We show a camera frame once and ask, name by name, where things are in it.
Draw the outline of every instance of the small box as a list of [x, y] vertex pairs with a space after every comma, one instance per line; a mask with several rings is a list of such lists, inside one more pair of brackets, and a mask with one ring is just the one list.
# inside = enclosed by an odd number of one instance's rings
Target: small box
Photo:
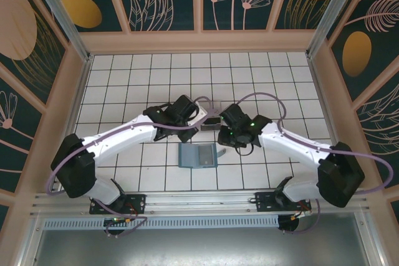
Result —
[[220, 130], [222, 125], [222, 119], [218, 116], [222, 112], [222, 103], [220, 101], [211, 101], [211, 106], [209, 106], [208, 101], [199, 101], [199, 104], [209, 112], [210, 108], [212, 108], [217, 114], [217, 116], [211, 117], [207, 119], [200, 127], [201, 131], [216, 131]]
[[217, 168], [216, 145], [179, 143], [179, 168]]

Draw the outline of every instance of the grid floor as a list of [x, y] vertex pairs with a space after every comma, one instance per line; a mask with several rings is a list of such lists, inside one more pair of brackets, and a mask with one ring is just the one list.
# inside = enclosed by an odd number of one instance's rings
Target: grid floor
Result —
[[[206, 95], [226, 108], [253, 92], [284, 101], [285, 129], [330, 143], [306, 57], [297, 52], [95, 56], [75, 130], [79, 137], [107, 131], [146, 107], [174, 102], [182, 94]], [[277, 102], [263, 96], [240, 106], [251, 118], [281, 116]], [[217, 137], [218, 132], [199, 132], [191, 142], [214, 143]], [[135, 192], [275, 188], [286, 176], [310, 171], [283, 154], [258, 147], [246, 157], [228, 148], [217, 168], [179, 168], [178, 142], [172, 136], [133, 146], [102, 163], [97, 174]]]

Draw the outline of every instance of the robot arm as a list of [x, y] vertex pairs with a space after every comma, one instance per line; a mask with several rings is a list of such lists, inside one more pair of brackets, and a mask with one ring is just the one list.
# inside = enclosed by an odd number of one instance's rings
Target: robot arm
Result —
[[[173, 127], [191, 126], [205, 116], [206, 111], [198, 102], [194, 103], [183, 95], [174, 104], [149, 107], [135, 119], [108, 132], [84, 138], [79, 138], [75, 134], [65, 137], [51, 168], [55, 170], [71, 152], [94, 142], [94, 145], [70, 159], [59, 170], [57, 178], [69, 197], [92, 197], [110, 206], [114, 211], [118, 211], [124, 205], [124, 192], [114, 180], [96, 176], [96, 167], [110, 156], [139, 143], [158, 141], [170, 135], [178, 135], [182, 142], [187, 142], [198, 132], [198, 129], [177, 130]], [[165, 125], [167, 128], [152, 126], [152, 123]], [[95, 142], [113, 132], [113, 135], [102, 142]]]
[[345, 207], [364, 180], [364, 173], [354, 157], [320, 151], [322, 148], [350, 151], [344, 143], [330, 146], [283, 130], [297, 140], [318, 147], [313, 150], [283, 135], [277, 124], [264, 116], [250, 119], [237, 104], [227, 107], [221, 116], [227, 126], [222, 126], [218, 143], [235, 148], [251, 145], [275, 150], [310, 169], [305, 175], [282, 180], [275, 192], [276, 201], [282, 206], [322, 197], [337, 207]]

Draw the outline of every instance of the enclosure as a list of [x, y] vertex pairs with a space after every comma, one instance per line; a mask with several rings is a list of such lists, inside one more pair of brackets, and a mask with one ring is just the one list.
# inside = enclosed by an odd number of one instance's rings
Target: enclosure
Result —
[[[398, 0], [0, 0], [0, 264], [397, 265], [398, 8]], [[393, 179], [345, 208], [321, 199], [319, 223], [295, 236], [276, 228], [287, 213], [258, 212], [249, 199], [313, 170], [256, 146], [249, 156], [227, 148], [217, 168], [188, 169], [171, 136], [96, 165], [97, 176], [145, 196], [147, 223], [126, 239], [107, 239], [109, 216], [89, 214], [87, 197], [45, 194], [71, 133], [103, 133], [180, 95], [224, 110], [256, 92], [282, 100], [285, 129], [382, 158]], [[240, 107], [250, 118], [284, 114], [262, 95]], [[218, 134], [199, 131], [188, 143], [220, 151]], [[357, 160], [361, 190], [388, 179], [384, 165]], [[62, 190], [58, 180], [52, 188]], [[310, 204], [301, 229], [318, 219]]]

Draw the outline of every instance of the metal bar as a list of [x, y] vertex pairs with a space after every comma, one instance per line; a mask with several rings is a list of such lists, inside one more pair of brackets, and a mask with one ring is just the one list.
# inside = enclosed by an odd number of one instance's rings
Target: metal bar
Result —
[[366, 214], [364, 214], [364, 217], [365, 217], [366, 224], [369, 229], [371, 238], [374, 242], [375, 249], [378, 254], [378, 259], [377, 259], [378, 263], [380, 263], [380, 265], [382, 265], [382, 266], [389, 266], [387, 255], [384, 251], [383, 245], [381, 244], [380, 237], [378, 236], [378, 232], [377, 232], [377, 229], [375, 228], [375, 224], [374, 224], [371, 214], [366, 213]]
[[[48, 218], [43, 230], [104, 230], [108, 218]], [[110, 230], [134, 227], [142, 220], [119, 223]], [[278, 216], [149, 217], [139, 229], [216, 229], [230, 227], [279, 227]]]
[[377, 248], [373, 242], [365, 214], [363, 212], [356, 212], [355, 219], [369, 264], [373, 266], [382, 266], [381, 261], [378, 260]]
[[75, 25], [70, 20], [68, 13], [66, 12], [61, 0], [45, 0], [51, 8], [59, 24], [63, 28], [65, 34], [69, 38], [72, 45], [76, 48], [77, 53], [83, 60], [88, 59], [87, 49], [79, 36], [79, 33]]
[[[257, 212], [256, 205], [249, 199], [257, 191], [205, 191], [205, 192], [148, 192], [146, 198], [146, 216], [226, 216], [226, 215], [282, 215], [292, 211]], [[81, 197], [69, 199], [67, 196], [49, 197], [38, 195], [31, 208], [31, 215], [44, 217], [74, 217], [89, 215], [89, 199]], [[332, 206], [320, 200], [322, 213], [352, 213], [368, 209], [362, 196], [354, 196], [346, 208]]]
[[307, 61], [309, 64], [310, 73], [312, 74], [312, 77], [314, 78], [314, 85], [315, 85], [317, 94], [320, 95], [319, 102], [322, 107], [323, 116], [325, 119], [325, 123], [327, 125], [327, 129], [330, 134], [331, 143], [333, 145], [336, 145], [338, 142], [338, 131], [337, 131], [337, 128], [335, 127], [334, 123], [332, 122], [331, 109], [329, 107], [328, 101], [326, 100], [325, 92], [323, 91], [323, 89], [320, 86], [320, 78], [319, 78], [319, 74], [317, 73], [317, 68], [315, 68], [315, 66], [313, 64], [313, 60], [310, 59], [309, 56], [308, 56]]
[[317, 26], [313, 39], [308, 46], [308, 55], [310, 59], [312, 59], [320, 49], [325, 37], [329, 33], [341, 10], [344, 8], [346, 2], [347, 0], [331, 0], [329, 3], [329, 6], [325, 10], [323, 17]]
[[29, 233], [26, 235], [26, 244], [19, 253], [15, 266], [33, 266], [36, 261], [36, 253], [39, 248], [43, 233], [44, 220], [41, 218], [32, 219]]
[[74, 101], [72, 104], [71, 112], [69, 114], [67, 127], [65, 129], [64, 136], [69, 135], [69, 134], [73, 133], [73, 131], [74, 131], [74, 127], [75, 127], [76, 120], [77, 120], [77, 117], [79, 114], [82, 98], [83, 98], [83, 95], [85, 92], [87, 79], [90, 74], [90, 69], [92, 68], [93, 58], [94, 58], [93, 56], [90, 56], [89, 59], [84, 63], [84, 66], [82, 67], [82, 71], [81, 71], [80, 77], [79, 77], [79, 84], [75, 91]]

